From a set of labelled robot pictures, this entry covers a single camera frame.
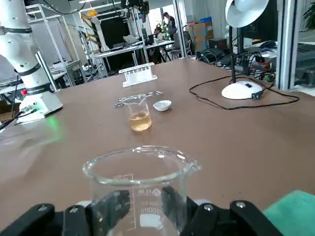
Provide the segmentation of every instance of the brown table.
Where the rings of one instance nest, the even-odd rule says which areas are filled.
[[[279,107],[225,111],[199,102],[189,88],[230,72],[191,59],[153,66],[158,80],[123,88],[123,75],[59,92],[61,111],[45,120],[10,126],[0,134],[0,227],[29,207],[53,203],[57,210],[91,198],[82,173],[86,161],[112,149],[162,145],[195,157],[203,169],[187,181],[193,199],[227,207],[246,199],[264,209],[295,189],[315,192],[314,99]],[[266,92],[260,101],[227,101],[221,90],[229,79],[195,91],[225,105],[286,101]],[[152,104],[153,126],[135,133],[117,99],[164,91],[173,102],[164,113]]]

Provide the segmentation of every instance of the screw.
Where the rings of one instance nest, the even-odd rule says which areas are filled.
[[[244,208],[246,205],[244,202],[237,202],[236,206],[238,206],[239,208]]]
[[[77,213],[78,211],[79,211],[79,209],[76,208],[76,207],[74,207],[74,208],[72,208],[69,212],[70,212],[70,213]]]
[[[213,210],[213,206],[210,205],[210,204],[205,205],[204,208],[205,208],[205,210],[207,210],[207,211],[212,211],[212,210]]]
[[[43,211],[45,211],[45,210],[47,210],[47,206],[45,206],[45,205],[42,205],[42,206],[38,209],[39,212],[43,212]]]

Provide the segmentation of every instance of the desk lamp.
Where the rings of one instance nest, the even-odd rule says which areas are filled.
[[[222,96],[228,99],[260,98],[262,87],[249,81],[236,82],[235,58],[233,56],[232,27],[241,28],[254,22],[265,10],[269,0],[228,0],[225,17],[229,28],[229,44],[232,65],[232,83],[222,90]]]

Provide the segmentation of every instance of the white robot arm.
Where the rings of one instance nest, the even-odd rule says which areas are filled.
[[[45,118],[63,106],[50,90],[48,76],[36,58],[37,52],[23,1],[0,0],[0,54],[13,65],[25,84],[27,96],[20,110],[28,106],[38,110],[19,118],[19,122]]]

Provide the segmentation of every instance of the black cable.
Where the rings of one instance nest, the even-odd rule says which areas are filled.
[[[112,2],[113,2],[113,8],[114,8],[114,10],[115,10],[115,12],[116,12],[116,15],[119,16],[119,17],[121,17],[120,15],[118,15],[118,12],[117,12],[116,7],[115,7],[114,0],[112,0]]]
[[[236,39],[238,39],[240,36],[237,36],[237,37],[235,37],[233,40],[232,40],[232,44],[233,44],[233,42],[236,40]],[[217,55],[219,55],[220,53],[222,53],[223,51],[225,51],[225,50],[227,50],[228,49],[228,47],[230,46],[230,44],[228,44],[227,45],[227,47],[226,48],[224,48],[223,50],[221,50],[220,52],[218,52],[217,54],[216,54],[216,56]],[[207,56],[208,54],[205,54],[205,55],[203,55],[199,60],[202,60],[205,56]]]
[[[31,111],[30,113],[27,113],[27,114],[22,115],[22,116],[21,116],[21,114],[23,114],[24,112],[23,112],[23,111],[20,111],[20,112],[19,112],[18,114],[16,114],[12,119],[7,120],[5,123],[3,123],[2,125],[0,125],[0,131],[3,130],[4,128],[6,128],[9,124],[11,124],[15,119],[21,118],[21,117],[26,117],[26,116],[28,116],[28,115],[30,115],[30,114],[33,114],[33,113],[36,112],[36,111],[37,111],[37,110],[33,110],[33,111]]]
[[[253,59],[255,58],[255,56],[257,56],[257,57],[263,57],[262,55],[261,55],[261,53],[259,53],[259,52],[245,52],[245,53],[242,53],[242,54],[240,54],[240,55],[237,55],[235,58],[237,59],[237,58],[242,58],[243,56],[245,56],[245,55],[249,55],[249,59],[252,57],[252,56],[254,56],[253,58],[252,58],[252,61],[253,61]]]
[[[237,109],[243,109],[243,108],[260,108],[260,107],[280,106],[280,105],[286,105],[286,104],[295,103],[295,102],[297,102],[297,101],[300,100],[300,98],[299,98],[298,96],[283,94],[283,93],[281,93],[281,92],[278,92],[278,91],[276,91],[276,90],[271,89],[271,87],[274,85],[274,82],[273,82],[273,84],[271,84],[271,86],[266,87],[264,84],[258,83],[256,80],[251,79],[251,78],[249,78],[249,77],[236,77],[236,78],[237,78],[237,79],[244,78],[244,79],[252,80],[252,81],[254,81],[255,83],[257,83],[257,84],[261,85],[262,87],[264,87],[264,90],[263,90],[263,91],[265,91],[265,90],[270,90],[270,91],[275,92],[275,93],[277,93],[277,94],[279,94],[279,95],[281,95],[281,96],[283,96],[283,97],[295,98],[295,99],[294,99],[294,100],[291,100],[291,101],[288,101],[288,102],[282,102],[282,103],[272,103],[272,104],[266,104],[266,105],[239,106],[239,107],[230,107],[230,108],[227,108],[227,107],[221,106],[220,104],[218,104],[218,103],[216,103],[216,102],[214,102],[214,101],[209,100],[208,98],[201,97],[201,96],[199,96],[197,93],[191,91],[191,90],[193,90],[194,88],[196,88],[196,87],[198,87],[198,86],[200,86],[200,85],[204,85],[204,84],[206,84],[206,83],[211,83],[211,82],[214,82],[214,81],[226,79],[226,78],[229,78],[229,77],[231,77],[231,76],[229,75],[229,76],[221,77],[221,78],[218,78],[218,79],[215,79],[215,80],[209,80],[209,81],[206,81],[206,82],[197,84],[197,85],[191,87],[191,88],[189,89],[189,92],[190,92],[191,94],[195,95],[196,98],[197,98],[197,100],[199,100],[199,101],[205,101],[205,102],[208,103],[208,104],[210,103],[211,105],[214,105],[215,107],[218,107],[218,108],[221,108],[221,109],[224,109],[224,110],[228,110],[228,111],[237,110]]]
[[[23,112],[19,112],[18,114],[15,115],[15,117],[13,117],[10,120],[7,120],[5,123],[3,123],[2,125],[0,125],[0,131],[3,130],[4,128],[6,128],[8,125],[10,125],[15,119],[18,118],[18,116],[20,114],[22,114]]]
[[[207,52],[207,53],[205,53],[201,58],[200,58],[200,60],[202,60],[204,57],[206,57],[207,55],[213,55],[214,57],[215,57],[215,59],[216,59],[216,61],[218,61],[218,58],[217,58],[217,55],[219,55],[220,53],[217,53],[217,54],[214,54],[213,52]]]
[[[11,117],[12,118],[13,118],[13,110],[14,110],[14,105],[15,105],[15,97],[16,97],[16,90],[18,88],[18,82],[19,82],[19,75],[16,76],[16,85],[15,85],[15,91],[14,91],[12,107],[11,107]]]
[[[48,6],[50,6],[54,11],[56,11],[57,13],[61,14],[61,15],[70,15],[70,14],[73,14],[73,13],[77,13],[79,11],[81,11],[84,7],[85,7],[85,4],[86,2],[83,4],[83,6],[79,9],[79,10],[76,10],[76,11],[73,11],[73,12],[68,12],[68,13],[62,13],[62,12],[59,12],[58,10],[56,10],[52,5],[50,5],[46,0],[43,0]]]

